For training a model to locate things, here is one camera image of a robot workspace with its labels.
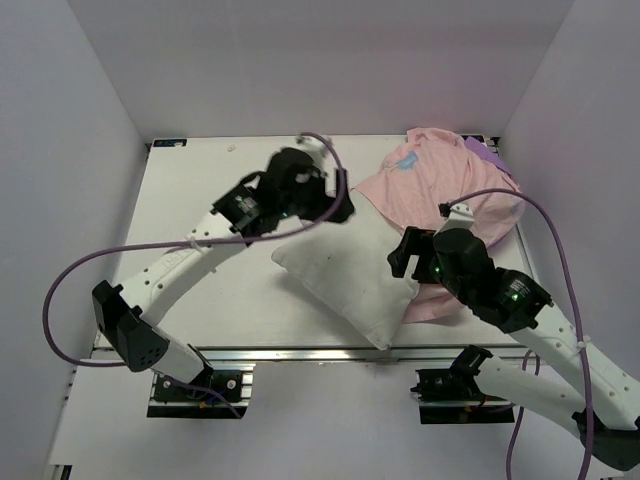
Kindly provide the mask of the white pillow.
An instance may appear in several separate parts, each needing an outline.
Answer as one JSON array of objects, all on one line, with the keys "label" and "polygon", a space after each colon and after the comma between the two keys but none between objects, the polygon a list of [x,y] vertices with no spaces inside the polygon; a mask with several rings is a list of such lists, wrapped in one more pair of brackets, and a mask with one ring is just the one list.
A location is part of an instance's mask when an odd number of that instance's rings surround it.
[{"label": "white pillow", "polygon": [[400,243],[398,231],[363,194],[353,190],[350,200],[355,213],[347,222],[323,223],[277,248],[271,259],[384,351],[419,285],[391,274],[387,257]]}]

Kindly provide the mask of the pink and purple Frozen pillowcase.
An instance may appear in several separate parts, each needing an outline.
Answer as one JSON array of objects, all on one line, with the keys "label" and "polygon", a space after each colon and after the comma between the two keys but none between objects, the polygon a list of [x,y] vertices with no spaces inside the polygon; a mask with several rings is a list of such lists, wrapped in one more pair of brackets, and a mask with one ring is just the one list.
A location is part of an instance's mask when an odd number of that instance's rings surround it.
[{"label": "pink and purple Frozen pillowcase", "polygon": [[522,217],[525,203],[508,195],[520,187],[499,159],[487,160],[451,131],[414,128],[406,142],[389,153],[377,173],[356,186],[400,233],[415,226],[437,230],[444,224],[439,206],[481,190],[491,194],[468,199],[473,234],[486,246],[501,241]]}]

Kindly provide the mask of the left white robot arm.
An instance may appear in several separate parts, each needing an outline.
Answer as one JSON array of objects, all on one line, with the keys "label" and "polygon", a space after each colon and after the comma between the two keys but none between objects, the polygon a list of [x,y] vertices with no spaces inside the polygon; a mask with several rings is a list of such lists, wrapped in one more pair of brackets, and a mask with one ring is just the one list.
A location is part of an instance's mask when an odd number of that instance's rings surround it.
[{"label": "left white robot arm", "polygon": [[242,178],[178,246],[138,274],[94,287],[92,299],[100,333],[132,372],[152,370],[199,399],[211,387],[213,369],[189,345],[160,327],[169,310],[208,274],[295,216],[309,226],[341,224],[355,212],[347,174],[335,171],[329,195],[324,161],[335,154],[325,138],[299,136],[293,147],[274,153],[262,171]]}]

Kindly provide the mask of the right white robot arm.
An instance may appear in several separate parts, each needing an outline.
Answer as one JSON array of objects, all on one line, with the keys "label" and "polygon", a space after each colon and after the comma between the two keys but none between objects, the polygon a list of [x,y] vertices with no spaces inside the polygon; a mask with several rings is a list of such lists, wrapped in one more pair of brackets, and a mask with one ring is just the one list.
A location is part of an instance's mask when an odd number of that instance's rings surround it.
[{"label": "right white robot arm", "polygon": [[537,354],[566,382],[561,387],[523,371],[509,373],[490,352],[469,346],[451,366],[461,397],[480,392],[546,417],[580,440],[588,455],[616,470],[639,464],[639,382],[597,347],[579,339],[551,295],[531,277],[495,266],[469,230],[435,232],[409,227],[389,254],[391,273],[405,275],[409,260],[421,284],[448,290],[481,321]]}]

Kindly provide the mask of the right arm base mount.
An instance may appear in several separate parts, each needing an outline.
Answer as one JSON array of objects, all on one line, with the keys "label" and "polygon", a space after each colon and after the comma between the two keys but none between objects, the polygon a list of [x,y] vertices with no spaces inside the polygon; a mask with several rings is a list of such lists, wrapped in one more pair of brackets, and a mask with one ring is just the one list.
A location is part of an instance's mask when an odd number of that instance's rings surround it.
[{"label": "right arm base mount", "polygon": [[493,355],[478,346],[465,347],[445,369],[416,371],[410,392],[419,403],[421,425],[510,424],[513,405],[483,393],[476,377],[482,363]]}]

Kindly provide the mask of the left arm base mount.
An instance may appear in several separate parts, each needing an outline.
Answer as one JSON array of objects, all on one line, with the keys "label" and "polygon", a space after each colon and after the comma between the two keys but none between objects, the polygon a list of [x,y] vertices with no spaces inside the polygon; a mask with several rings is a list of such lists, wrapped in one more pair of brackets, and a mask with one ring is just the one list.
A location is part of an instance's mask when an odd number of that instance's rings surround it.
[{"label": "left arm base mount", "polygon": [[245,415],[253,384],[251,364],[215,364],[201,387],[188,388],[155,373],[148,418],[240,420]]}]

